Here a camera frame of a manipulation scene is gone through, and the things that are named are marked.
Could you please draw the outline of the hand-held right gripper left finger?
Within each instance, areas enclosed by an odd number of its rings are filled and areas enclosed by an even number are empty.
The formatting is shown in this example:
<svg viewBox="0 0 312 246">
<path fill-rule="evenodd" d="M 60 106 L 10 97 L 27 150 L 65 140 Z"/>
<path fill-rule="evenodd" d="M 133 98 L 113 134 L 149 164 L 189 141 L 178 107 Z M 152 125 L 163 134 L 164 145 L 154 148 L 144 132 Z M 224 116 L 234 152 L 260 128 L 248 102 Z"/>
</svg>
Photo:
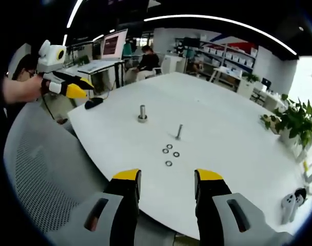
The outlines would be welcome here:
<svg viewBox="0 0 312 246">
<path fill-rule="evenodd" d="M 140 169 L 115 174 L 103 192 L 75 207 L 69 221 L 46 237 L 52 245 L 133 245 L 140 184 Z"/>
</svg>

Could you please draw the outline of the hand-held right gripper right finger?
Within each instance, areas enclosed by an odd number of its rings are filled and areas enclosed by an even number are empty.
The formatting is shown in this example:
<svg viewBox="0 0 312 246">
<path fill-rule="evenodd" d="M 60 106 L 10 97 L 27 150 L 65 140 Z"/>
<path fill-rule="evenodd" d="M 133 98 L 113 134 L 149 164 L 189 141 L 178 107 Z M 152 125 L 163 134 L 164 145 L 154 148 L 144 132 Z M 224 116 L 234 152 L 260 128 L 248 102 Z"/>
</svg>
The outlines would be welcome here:
<svg viewBox="0 0 312 246">
<path fill-rule="evenodd" d="M 276 232 L 264 213 L 240 193 L 232 193 L 223 177 L 196 169 L 195 215 L 200 245 L 289 245 L 292 235 Z"/>
</svg>

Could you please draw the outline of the person's left hand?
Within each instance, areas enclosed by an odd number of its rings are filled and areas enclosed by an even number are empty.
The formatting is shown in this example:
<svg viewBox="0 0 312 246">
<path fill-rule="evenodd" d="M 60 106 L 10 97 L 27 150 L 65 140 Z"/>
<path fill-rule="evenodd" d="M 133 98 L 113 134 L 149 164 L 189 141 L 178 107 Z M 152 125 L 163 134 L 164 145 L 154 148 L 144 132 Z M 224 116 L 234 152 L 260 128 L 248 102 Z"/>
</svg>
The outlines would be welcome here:
<svg viewBox="0 0 312 246">
<path fill-rule="evenodd" d="M 43 78 L 36 75 L 26 81 L 27 88 L 27 101 L 38 99 L 41 96 Z"/>
</svg>

